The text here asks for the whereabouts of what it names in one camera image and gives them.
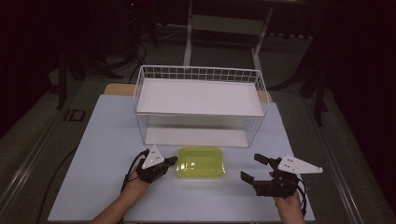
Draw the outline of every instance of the dark background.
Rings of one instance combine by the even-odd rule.
[[[63,41],[99,61],[104,52],[122,52],[124,2],[94,2],[0,3],[0,136],[51,88],[47,74],[58,67]],[[154,2],[155,20],[186,24],[187,2]],[[336,6],[336,10],[329,11],[321,4]],[[232,13],[259,19],[266,7],[241,7],[241,1],[199,1],[196,10],[208,15]],[[304,59],[308,67],[318,66],[314,58],[326,64],[326,86],[333,91],[394,212],[391,155],[396,148],[395,9],[395,1],[276,5],[269,26],[270,33],[284,34],[285,38],[315,37]]]

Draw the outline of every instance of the tabletop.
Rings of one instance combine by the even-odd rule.
[[[110,85],[101,95],[81,139],[49,221],[83,222],[94,218],[119,194],[133,158],[146,149],[134,115],[133,86]],[[125,95],[108,95],[111,92]],[[165,158],[178,146],[158,146]],[[176,167],[151,185],[144,200],[125,216],[131,222],[265,222],[280,221],[272,198],[257,197],[240,179],[244,171],[271,179],[271,168],[254,154],[277,158],[292,155],[276,104],[248,148],[221,148],[225,175],[220,179],[180,179]],[[306,220],[315,220],[309,200]]]

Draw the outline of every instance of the hand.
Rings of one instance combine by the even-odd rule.
[[[298,191],[294,195],[284,198],[274,197],[277,212],[283,224],[305,223],[303,212],[301,211],[300,196]]]
[[[135,168],[129,174],[128,180],[129,182],[126,183],[121,197],[128,199],[128,201],[132,201],[131,203],[135,203],[145,195],[149,188],[149,183],[139,178]]]

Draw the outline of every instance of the translucent lid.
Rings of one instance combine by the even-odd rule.
[[[218,147],[183,147],[178,152],[180,178],[219,178],[224,173],[223,154]]]

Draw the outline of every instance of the white shelf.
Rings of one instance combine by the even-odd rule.
[[[146,144],[248,147],[244,124],[242,118],[150,116]]]
[[[263,118],[254,83],[145,78],[137,114]]]

